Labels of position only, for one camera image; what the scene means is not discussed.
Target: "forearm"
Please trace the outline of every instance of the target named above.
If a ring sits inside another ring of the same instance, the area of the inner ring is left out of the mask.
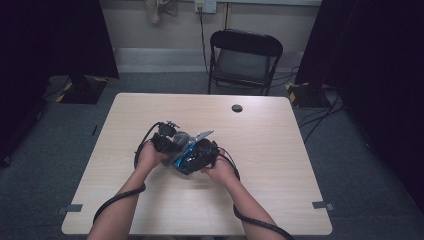
[[[140,188],[149,172],[149,170],[137,168],[117,194]],[[127,239],[138,197],[139,194],[135,194],[108,206],[97,218],[88,239]]]
[[[237,210],[248,218],[257,219],[272,225],[276,225],[272,217],[267,211],[253,198],[253,196],[247,191],[247,189],[239,182],[234,179],[226,184],[228,190]],[[275,233],[266,228],[256,226],[250,223],[243,222],[243,228],[246,233],[246,237],[249,240],[254,239],[285,239],[278,233]]]

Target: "wire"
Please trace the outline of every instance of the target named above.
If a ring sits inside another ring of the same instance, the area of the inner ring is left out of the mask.
[[[208,65],[206,63],[206,50],[205,50],[205,35],[203,34],[203,9],[201,7],[198,7],[197,10],[199,11],[199,18],[200,18],[200,27],[202,29],[202,48],[203,48],[203,60],[205,61],[205,69],[206,73],[209,75]]]
[[[334,113],[336,113],[336,112],[339,112],[339,111],[340,111],[340,110],[342,110],[342,109],[344,109],[344,104],[343,104],[340,108],[338,108],[337,110],[335,110],[335,111],[331,112],[329,115],[332,115],[332,114],[334,114]],[[312,122],[318,121],[319,119],[321,119],[321,118],[323,118],[323,117],[326,117],[326,115],[324,114],[323,116],[320,116],[320,117],[317,117],[317,118],[315,118],[315,119],[309,120],[309,121],[307,121],[307,122],[305,122],[305,123],[299,123],[298,127],[299,127],[299,128],[301,128],[301,127],[303,127],[303,126],[305,126],[305,125],[307,125],[307,124],[309,124],[309,123],[312,123]]]
[[[229,7],[229,4],[230,3],[227,2],[227,8],[226,8],[226,11],[225,11],[225,29],[227,29],[227,25],[228,25],[228,7]]]
[[[286,81],[284,81],[282,83],[279,83],[279,84],[276,84],[276,85],[271,85],[271,87],[274,88],[274,87],[278,87],[278,86],[284,85],[284,84],[286,84],[290,80],[291,80],[291,78],[287,79]]]
[[[65,85],[68,83],[68,81],[69,81],[69,75],[68,75],[68,78],[66,79],[66,81],[62,84],[62,86],[60,86],[58,89],[54,90],[51,93],[47,93],[46,95],[43,95],[42,98],[50,97],[51,95],[59,92],[60,89],[62,89],[63,87],[65,87]]]
[[[137,148],[137,151],[135,153],[135,158],[134,158],[134,169],[137,167],[138,164],[138,157],[140,156],[141,150],[143,149],[144,143],[147,139],[147,137],[150,135],[150,133],[152,132],[153,128],[155,128],[156,126],[159,126],[161,123],[157,122],[155,123],[150,129],[149,131],[147,131],[146,135],[144,136],[143,140],[141,141],[140,145]],[[112,203],[121,200],[123,198],[126,197],[130,197],[139,193],[144,192],[144,190],[146,190],[146,184],[143,183],[143,186],[141,186],[140,188],[134,189],[134,190],[130,190],[127,192],[123,192],[120,193],[112,198],[110,198],[109,200],[107,200],[105,203],[102,204],[102,206],[100,206],[100,208],[97,210],[96,214],[94,215],[93,218],[93,224],[96,221],[96,219],[100,216],[100,214],[108,207],[110,206]]]
[[[298,125],[301,125],[301,124],[303,123],[303,121],[305,121],[305,120],[306,120],[306,118],[308,118],[308,117],[310,117],[310,116],[312,116],[312,115],[318,114],[318,113],[325,112],[325,111],[327,111],[327,109],[318,110],[318,111],[316,111],[316,112],[313,112],[313,113],[311,113],[311,114],[308,114],[308,115],[304,116],[304,117],[302,118],[302,120],[298,123]]]
[[[322,120],[324,120],[325,117],[327,117],[328,115],[331,114],[331,110],[333,110],[333,108],[336,106],[337,104],[337,100],[340,97],[340,93],[337,94],[336,99],[334,100],[333,104],[331,105],[331,107],[328,109],[328,111],[325,113],[324,116],[320,117],[318,122],[315,124],[315,126],[311,129],[311,131],[309,131],[308,135],[306,135],[305,140],[303,140],[303,143],[306,144],[306,142],[308,141],[309,137],[311,136],[311,134],[314,132],[314,130],[318,127],[318,125],[322,122]]]
[[[226,151],[225,149],[223,149],[223,148],[218,147],[218,149],[220,149],[220,150],[224,150],[224,152],[225,152],[226,154],[228,154],[228,157],[229,157],[229,158],[227,158],[227,157],[226,157],[225,155],[223,155],[223,154],[218,154],[218,155],[219,155],[219,156],[221,156],[222,158],[224,158],[225,160],[227,160],[227,161],[228,161],[228,163],[230,163],[230,165],[233,167],[234,174],[236,175],[237,179],[240,181],[240,174],[239,174],[239,172],[238,172],[238,170],[237,170],[236,164],[235,164],[235,162],[234,162],[233,158],[231,157],[230,153],[229,153],[229,152],[227,152],[227,151]],[[288,240],[294,240],[294,238],[293,238],[293,237],[292,237],[292,236],[291,236],[288,232],[286,232],[284,229],[282,229],[282,228],[280,228],[280,227],[278,227],[278,226],[276,226],[276,225],[269,224],[269,223],[267,223],[267,222],[263,222],[263,221],[260,221],[260,220],[254,219],[254,218],[249,218],[249,217],[246,217],[246,216],[242,215],[242,214],[241,214],[241,213],[237,210],[237,208],[236,208],[236,205],[235,205],[235,204],[233,204],[233,211],[234,211],[234,215],[235,215],[238,219],[240,219],[241,221],[243,221],[243,222],[247,222],[247,223],[250,223],[250,224],[253,224],[253,225],[259,226],[259,227],[266,228],[266,229],[268,229],[268,230],[271,230],[271,231],[274,231],[274,232],[276,232],[276,233],[280,234],[281,236],[285,237],[285,238],[286,238],[286,239],[288,239]]]
[[[279,79],[283,79],[283,78],[287,78],[287,77],[290,77],[291,78],[292,76],[297,75],[297,72],[296,73],[294,72],[294,69],[296,69],[296,68],[299,68],[299,66],[292,67],[292,69],[290,70],[290,74],[289,75],[284,76],[284,77],[281,77],[281,78],[274,78],[272,80],[279,80]]]

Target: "black folding chair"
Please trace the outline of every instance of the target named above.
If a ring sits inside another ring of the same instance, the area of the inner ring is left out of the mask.
[[[266,89],[268,95],[283,45],[274,37],[234,29],[220,30],[210,39],[208,94],[212,81]]]

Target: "wooden tabletop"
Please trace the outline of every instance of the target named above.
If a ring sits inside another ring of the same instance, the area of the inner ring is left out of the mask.
[[[243,111],[236,113],[232,106]],[[156,122],[172,120],[190,135],[213,129],[233,157],[241,181],[275,222],[292,235],[328,235],[332,226],[291,105],[282,97],[121,93],[115,98],[62,231],[88,234],[97,209],[134,170],[134,152]],[[140,194],[130,234],[244,235],[224,188],[206,174],[155,168]]]

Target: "power outlet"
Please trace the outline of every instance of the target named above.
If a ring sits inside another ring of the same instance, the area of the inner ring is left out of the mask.
[[[202,13],[216,13],[216,0],[194,1],[194,12],[199,12],[199,8]]]
[[[199,1],[199,0],[195,0],[194,1],[194,11],[195,12],[199,12],[199,8],[202,9],[202,12],[205,12],[205,6],[206,6],[206,1]]]

